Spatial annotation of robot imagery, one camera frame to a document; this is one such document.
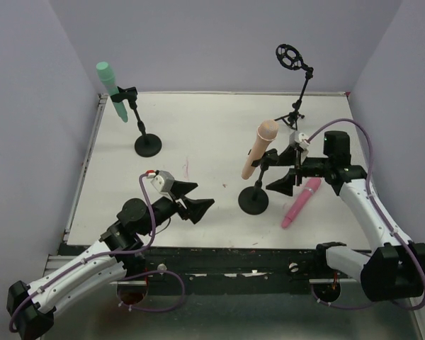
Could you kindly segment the peach toy microphone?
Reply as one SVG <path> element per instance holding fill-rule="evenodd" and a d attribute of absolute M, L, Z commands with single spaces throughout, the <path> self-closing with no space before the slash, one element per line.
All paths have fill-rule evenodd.
<path fill-rule="evenodd" d="M 252 164 L 262 158 L 272 141 L 277 138 L 279 125 L 275 120 L 265 120 L 256 130 L 256 139 L 242 169 L 241 177 L 247 180 L 254 173 L 256 166 Z"/>

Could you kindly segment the black round-base clip stand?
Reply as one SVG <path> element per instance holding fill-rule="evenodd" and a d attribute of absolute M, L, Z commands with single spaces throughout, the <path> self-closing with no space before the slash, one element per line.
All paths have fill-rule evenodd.
<path fill-rule="evenodd" d="M 158 136 L 152 133 L 147 133 L 145 124 L 143 123 L 140 114 L 137 110 L 137 89 L 135 87 L 120 88 L 118 87 L 118 93 L 111 96 L 112 102 L 122 103 L 127 101 L 130 109 L 135 114 L 137 119 L 137 128 L 140 131 L 140 136 L 135 140 L 134 149 L 135 152 L 141 157 L 153 157 L 158 154 L 162 149 L 162 141 Z"/>

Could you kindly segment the black tripod ring stand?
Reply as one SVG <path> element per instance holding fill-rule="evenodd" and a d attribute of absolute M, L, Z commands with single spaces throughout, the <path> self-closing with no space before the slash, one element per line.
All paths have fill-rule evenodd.
<path fill-rule="evenodd" d="M 280 44 L 276 48 L 276 58 L 280 65 L 290 71 L 302 70 L 305 73 L 305 80 L 300 95 L 296 102 L 292 104 L 293 110 L 286 115 L 276 118 L 275 121 L 282 121 L 292 130 L 298 130 L 298 121 L 305 116 L 300 113 L 300 107 L 305 95 L 309 81 L 313 78 L 314 68 L 308 65 L 300 52 L 289 44 Z"/>

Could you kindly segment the green toy microphone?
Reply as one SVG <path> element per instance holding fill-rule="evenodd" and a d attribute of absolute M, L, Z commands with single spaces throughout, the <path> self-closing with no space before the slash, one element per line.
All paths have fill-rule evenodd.
<path fill-rule="evenodd" d="M 104 85 L 108 95 L 112 97 L 115 94 L 119 93 L 116 79 L 115 79 L 115 73 L 112 69 L 112 67 L 107 62 L 99 62 L 96 64 L 96 73 L 98 75 L 98 78 L 100 82 Z M 122 102 L 115 103 L 112 102 L 114 109 L 116 113 L 118 114 L 118 117 L 126 123 L 128 121 L 128 113 L 126 111 L 126 108 Z"/>

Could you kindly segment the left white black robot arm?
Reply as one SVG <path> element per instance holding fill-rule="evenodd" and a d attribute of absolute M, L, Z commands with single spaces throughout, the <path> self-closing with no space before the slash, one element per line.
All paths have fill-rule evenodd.
<path fill-rule="evenodd" d="M 58 312 L 83 295 L 113 281 L 150 276 L 144 253 L 154 243 L 156 228 L 173 215 L 196 224 L 215 202 L 187 198 L 198 185 L 177 181 L 165 171 L 139 177 L 145 179 L 150 179 L 160 199 L 152 203 L 144 191 L 142 198 L 127 200 L 117 220 L 80 255 L 38 280 L 19 280 L 10 286 L 6 303 L 10 332 L 21 339 L 38 339 L 53 326 Z"/>

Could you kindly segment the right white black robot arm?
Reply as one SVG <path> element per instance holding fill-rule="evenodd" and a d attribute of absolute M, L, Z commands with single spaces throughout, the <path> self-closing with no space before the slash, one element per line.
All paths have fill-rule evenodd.
<path fill-rule="evenodd" d="M 354 278 L 372 302 L 415 297 L 425 302 L 425 244 L 413 242 L 398 227 L 376 194 L 370 174 L 351 163 L 348 133 L 325 132 L 323 157 L 309 157 L 309 146 L 306 134 L 291 134 L 278 159 L 290 170 L 267 189 L 290 196 L 303 178 L 324 179 L 353 213 L 371 250 L 366 256 L 340 242 L 320 244 L 320 264 Z"/>

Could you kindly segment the pink toy microphone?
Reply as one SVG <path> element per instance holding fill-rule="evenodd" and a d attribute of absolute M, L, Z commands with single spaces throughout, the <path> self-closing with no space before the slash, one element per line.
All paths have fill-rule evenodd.
<path fill-rule="evenodd" d="M 307 181 L 299 196 L 285 214 L 281 223 L 283 229 L 287 229 L 292 224 L 310 198 L 317 192 L 321 183 L 322 180 L 320 178 L 311 178 Z"/>

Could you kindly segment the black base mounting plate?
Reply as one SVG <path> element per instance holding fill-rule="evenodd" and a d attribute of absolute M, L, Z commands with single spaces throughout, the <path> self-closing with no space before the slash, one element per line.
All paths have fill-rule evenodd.
<path fill-rule="evenodd" d="M 105 267 L 94 259 L 75 288 L 87 290 L 122 281 L 135 291 L 169 296 L 187 295 L 304 295 L 310 286 L 330 300 L 340 294 L 344 274 L 321 263 L 314 249 L 226 249 L 152 247 L 136 256 L 117 256 Z"/>

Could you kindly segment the left aluminium rail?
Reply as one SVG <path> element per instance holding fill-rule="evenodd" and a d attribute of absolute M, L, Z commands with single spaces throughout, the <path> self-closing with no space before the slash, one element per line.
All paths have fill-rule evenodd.
<path fill-rule="evenodd" d="M 80 254 L 78 256 L 49 256 L 42 275 L 44 282 L 50 282 L 59 276 L 56 283 L 81 282 L 90 276 L 94 259 L 91 254 Z"/>

